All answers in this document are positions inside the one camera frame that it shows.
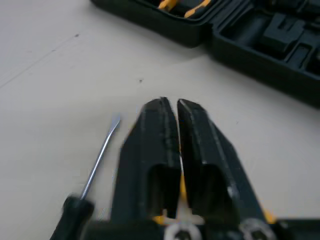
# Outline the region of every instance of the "black tool case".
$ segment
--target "black tool case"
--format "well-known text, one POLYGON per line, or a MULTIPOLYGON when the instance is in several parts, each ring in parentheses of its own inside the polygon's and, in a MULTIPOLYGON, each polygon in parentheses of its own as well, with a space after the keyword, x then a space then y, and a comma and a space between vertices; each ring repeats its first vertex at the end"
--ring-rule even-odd
POLYGON ((188 47, 206 43, 219 61, 320 107, 320 0, 211 0, 185 18, 160 0, 91 0, 188 47))

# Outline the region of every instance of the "black screwdriver handle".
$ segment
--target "black screwdriver handle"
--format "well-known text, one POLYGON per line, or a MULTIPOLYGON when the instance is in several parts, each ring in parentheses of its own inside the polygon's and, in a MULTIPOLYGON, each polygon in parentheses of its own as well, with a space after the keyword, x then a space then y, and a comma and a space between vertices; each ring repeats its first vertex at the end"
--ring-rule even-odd
POLYGON ((94 205, 87 200, 69 196, 64 201, 61 219, 50 240, 77 240, 94 208, 94 205))

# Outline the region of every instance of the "screwdriver shaft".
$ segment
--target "screwdriver shaft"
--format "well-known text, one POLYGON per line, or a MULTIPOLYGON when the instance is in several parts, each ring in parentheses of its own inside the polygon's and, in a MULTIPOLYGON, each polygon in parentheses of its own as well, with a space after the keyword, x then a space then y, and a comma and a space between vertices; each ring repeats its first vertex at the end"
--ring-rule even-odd
POLYGON ((80 195, 80 199, 83 200, 87 197, 88 195, 88 192, 90 190, 90 187, 92 185, 92 182, 95 178, 95 175, 96 175, 96 172, 97 172, 97 169, 99 167, 99 164, 101 162, 101 160, 103 159, 104 157, 104 153, 105 153, 105 150, 108 146, 108 143, 110 141, 110 138, 112 136, 112 134, 114 133, 115 129, 117 128, 118 124, 120 123, 120 120, 121 120, 121 116, 118 114, 116 117, 114 117, 112 119, 112 122, 111 122, 111 126, 109 128, 109 131, 108 131, 108 134, 107 136, 105 137, 104 141, 103 141, 103 144, 102 144, 102 147, 100 149, 100 152, 95 160, 95 164, 94 164, 94 167, 92 168, 91 170, 91 173, 88 177, 88 180, 87 180, 87 183, 85 184, 83 190, 82 190, 82 193, 80 195))

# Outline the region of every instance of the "table surface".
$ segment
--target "table surface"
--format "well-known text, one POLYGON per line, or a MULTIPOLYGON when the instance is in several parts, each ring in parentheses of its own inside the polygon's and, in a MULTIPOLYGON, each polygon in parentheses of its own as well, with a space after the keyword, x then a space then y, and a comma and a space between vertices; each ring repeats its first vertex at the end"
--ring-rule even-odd
POLYGON ((0 232, 49 239, 80 193, 112 114, 123 121, 90 197, 109 209, 119 151, 142 105, 200 103, 234 144, 264 208, 320 216, 314 108, 87 0, 0 2, 0 232))

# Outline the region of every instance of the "screwdriver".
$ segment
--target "screwdriver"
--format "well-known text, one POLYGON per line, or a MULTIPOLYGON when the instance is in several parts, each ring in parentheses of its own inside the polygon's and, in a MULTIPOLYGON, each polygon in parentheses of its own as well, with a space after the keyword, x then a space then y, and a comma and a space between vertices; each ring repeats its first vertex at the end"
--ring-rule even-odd
POLYGON ((86 200, 86 197, 95 178, 97 168, 99 167, 99 164, 103 159, 104 152, 108 146, 110 138, 114 133, 116 127, 120 123, 120 120, 120 114, 116 115, 116 117, 112 119, 108 134, 103 141, 100 152, 96 158, 94 167, 91 170, 91 173, 82 190, 81 195, 70 195, 64 201, 61 219, 58 225, 56 226, 50 240, 76 240, 80 236, 84 224, 91 217, 95 208, 93 203, 86 200))

